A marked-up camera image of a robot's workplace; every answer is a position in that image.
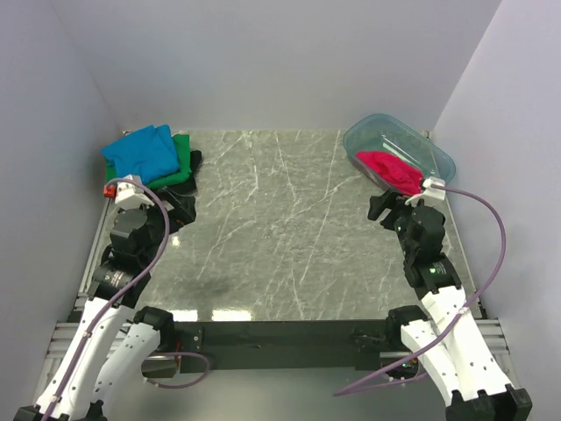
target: folded towel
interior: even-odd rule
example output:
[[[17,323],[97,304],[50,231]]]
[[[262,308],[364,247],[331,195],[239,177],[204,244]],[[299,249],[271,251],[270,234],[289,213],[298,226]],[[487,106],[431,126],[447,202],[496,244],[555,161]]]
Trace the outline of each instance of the folded towel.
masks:
[[[406,195],[421,192],[423,173],[388,152],[360,151],[357,158],[386,182]]]
[[[102,149],[117,177],[139,175],[143,184],[179,169],[177,152],[168,125],[149,125]]]
[[[176,134],[172,141],[174,149],[177,152],[179,171],[147,183],[146,186],[150,189],[159,189],[161,187],[173,186],[175,184],[179,184],[180,182],[185,182],[191,175],[191,148],[189,144],[189,135]],[[105,180],[109,181],[117,176],[117,171],[115,167],[111,166],[109,161],[105,161],[105,163]]]

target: gray marble table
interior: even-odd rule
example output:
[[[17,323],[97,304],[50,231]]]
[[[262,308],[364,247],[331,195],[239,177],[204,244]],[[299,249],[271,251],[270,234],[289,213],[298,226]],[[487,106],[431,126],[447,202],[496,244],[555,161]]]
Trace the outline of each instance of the gray marble table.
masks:
[[[418,303],[395,233],[366,218],[382,190],[347,160],[343,132],[189,134],[204,158],[197,218],[169,240],[139,308],[176,320],[334,320]],[[440,211],[444,251],[471,294],[448,204]]]

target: transparent plastic container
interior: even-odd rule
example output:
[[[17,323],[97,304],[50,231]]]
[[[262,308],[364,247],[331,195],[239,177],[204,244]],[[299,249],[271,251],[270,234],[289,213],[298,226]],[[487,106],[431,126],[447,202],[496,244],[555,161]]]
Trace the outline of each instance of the transparent plastic container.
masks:
[[[360,151],[391,153],[419,169],[425,177],[442,178],[448,184],[456,174],[456,165],[428,139],[401,121],[386,114],[372,114],[355,124],[343,137],[349,160],[383,189],[390,186],[357,158]]]

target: pink cloth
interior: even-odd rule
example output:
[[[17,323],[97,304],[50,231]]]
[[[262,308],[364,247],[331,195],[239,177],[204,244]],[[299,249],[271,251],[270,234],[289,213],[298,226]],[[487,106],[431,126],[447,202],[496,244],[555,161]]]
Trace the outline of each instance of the pink cloth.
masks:
[[[388,152],[360,151],[357,158],[401,193],[410,196],[421,193],[423,173],[397,156]]]

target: white wall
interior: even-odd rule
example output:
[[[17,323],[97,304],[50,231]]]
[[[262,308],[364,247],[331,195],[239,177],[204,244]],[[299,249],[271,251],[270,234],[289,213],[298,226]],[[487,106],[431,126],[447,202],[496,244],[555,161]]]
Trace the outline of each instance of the white wall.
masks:
[[[500,0],[52,0],[133,129],[432,129]]]
[[[437,143],[458,165],[455,185],[494,203],[508,252],[485,303],[498,315],[534,417],[558,419],[561,377],[561,3],[503,0],[439,118]],[[453,197],[479,284],[499,233],[485,208]]]
[[[32,403],[103,197],[99,148],[116,139],[91,76],[46,2],[0,2],[0,414]]]

